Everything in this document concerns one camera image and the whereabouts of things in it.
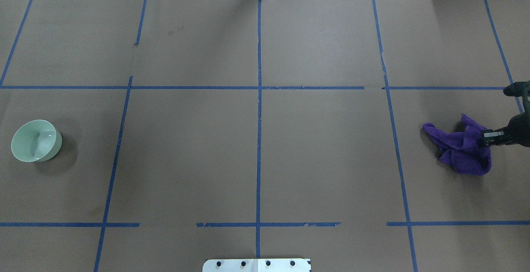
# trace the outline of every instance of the light green bowl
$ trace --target light green bowl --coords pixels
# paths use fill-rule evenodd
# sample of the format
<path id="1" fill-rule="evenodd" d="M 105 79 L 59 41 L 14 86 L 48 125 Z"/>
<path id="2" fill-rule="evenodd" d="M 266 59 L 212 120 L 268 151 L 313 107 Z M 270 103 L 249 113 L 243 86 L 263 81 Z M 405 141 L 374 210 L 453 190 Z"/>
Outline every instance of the light green bowl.
<path id="1" fill-rule="evenodd" d="M 23 162 L 47 161 L 59 152 L 62 144 L 61 134 L 51 123 L 35 120 L 15 132 L 11 140 L 11 152 Z"/>

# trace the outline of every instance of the robotic arm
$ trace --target robotic arm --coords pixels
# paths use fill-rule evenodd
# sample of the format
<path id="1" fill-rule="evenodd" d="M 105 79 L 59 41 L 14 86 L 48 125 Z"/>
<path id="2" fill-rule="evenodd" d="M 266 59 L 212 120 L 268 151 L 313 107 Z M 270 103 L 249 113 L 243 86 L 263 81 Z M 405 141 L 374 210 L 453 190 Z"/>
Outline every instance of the robotic arm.
<path id="1" fill-rule="evenodd" d="M 519 144 L 530 147 L 530 101 L 528 92 L 530 91 L 530 81 L 517 82 L 504 88 L 504 94 L 512 97 L 522 97 L 525 112 L 513 116 L 506 127 L 493 131 L 483 130 L 483 146 L 502 146 Z"/>

